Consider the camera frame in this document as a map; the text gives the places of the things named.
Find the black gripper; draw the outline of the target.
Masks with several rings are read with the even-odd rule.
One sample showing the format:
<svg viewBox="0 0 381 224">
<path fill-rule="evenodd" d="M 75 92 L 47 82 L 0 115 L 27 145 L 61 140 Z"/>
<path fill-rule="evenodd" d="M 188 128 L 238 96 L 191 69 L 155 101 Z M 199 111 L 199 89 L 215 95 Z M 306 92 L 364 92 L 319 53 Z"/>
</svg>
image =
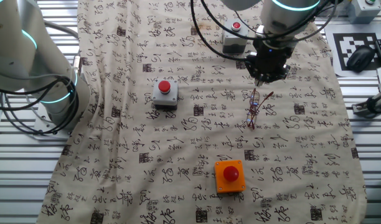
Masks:
<svg viewBox="0 0 381 224">
<path fill-rule="evenodd" d="M 255 86 L 284 80 L 290 70 L 286 61 L 291 57 L 293 47 L 271 47 L 263 40 L 254 40 L 253 46 L 256 51 L 246 56 L 244 64 L 255 79 Z"/>
</svg>

